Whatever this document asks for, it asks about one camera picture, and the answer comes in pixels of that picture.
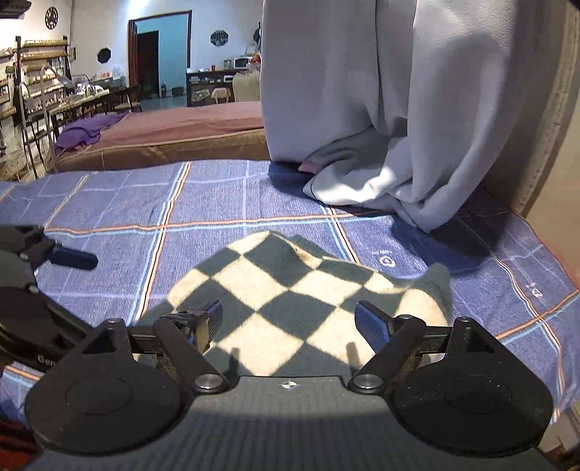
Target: floor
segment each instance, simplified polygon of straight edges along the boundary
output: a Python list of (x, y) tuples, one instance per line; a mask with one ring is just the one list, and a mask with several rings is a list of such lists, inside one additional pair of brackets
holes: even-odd
[(187, 97), (168, 96), (167, 98), (155, 98), (154, 100), (141, 100), (143, 111), (171, 110), (173, 108), (185, 108), (187, 106)]

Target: microwave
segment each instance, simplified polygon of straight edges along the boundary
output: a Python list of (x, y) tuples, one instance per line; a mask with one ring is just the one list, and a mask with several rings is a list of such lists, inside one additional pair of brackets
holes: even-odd
[(249, 62), (252, 60), (252, 56), (241, 56), (234, 59), (234, 69), (243, 70), (248, 68)]

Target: purple cloth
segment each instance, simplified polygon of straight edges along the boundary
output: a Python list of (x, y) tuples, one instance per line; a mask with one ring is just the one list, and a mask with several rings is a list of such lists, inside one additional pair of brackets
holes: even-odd
[(66, 125), (55, 143), (55, 153), (60, 155), (74, 150), (80, 145), (96, 144), (101, 139), (101, 131), (122, 120), (127, 113), (98, 114), (90, 118), (78, 119)]

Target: blue plaid bedsheet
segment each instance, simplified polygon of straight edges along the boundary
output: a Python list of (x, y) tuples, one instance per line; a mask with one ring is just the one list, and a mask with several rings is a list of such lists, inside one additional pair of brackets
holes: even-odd
[[(554, 417), (579, 398), (579, 293), (525, 221), (478, 191), (427, 235), (392, 215), (353, 215), (310, 200), (307, 179), (295, 166), (197, 161), (0, 182), (0, 223), (44, 225), (99, 257), (92, 272), (49, 263), (37, 272), (46, 294), (92, 325), (136, 321), (193, 266), (254, 231), (299, 234), (395, 277), (440, 262), (452, 274), (454, 315), (482, 323), (542, 378)], [(0, 407), (10, 418), (23, 419), (38, 376), (19, 364), (5, 369)]]

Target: wooden door frame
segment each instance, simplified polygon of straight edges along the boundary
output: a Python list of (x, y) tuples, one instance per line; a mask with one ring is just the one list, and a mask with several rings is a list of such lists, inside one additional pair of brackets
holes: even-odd
[(131, 33), (133, 32), (133, 27), (137, 21), (142, 20), (152, 20), (154, 18), (163, 18), (164, 16), (176, 16), (176, 15), (187, 15), (187, 68), (191, 67), (191, 18), (193, 16), (192, 10), (185, 10), (182, 12), (171, 12), (171, 13), (161, 13), (160, 15), (144, 16), (142, 18), (135, 18), (134, 20), (129, 20), (127, 25), (127, 58), (128, 58), (128, 73), (129, 73), (129, 86), (136, 85), (138, 81), (137, 71), (135, 70), (134, 64), (136, 60), (131, 60), (132, 57), (136, 56), (137, 51), (133, 48), (133, 42), (131, 41)]

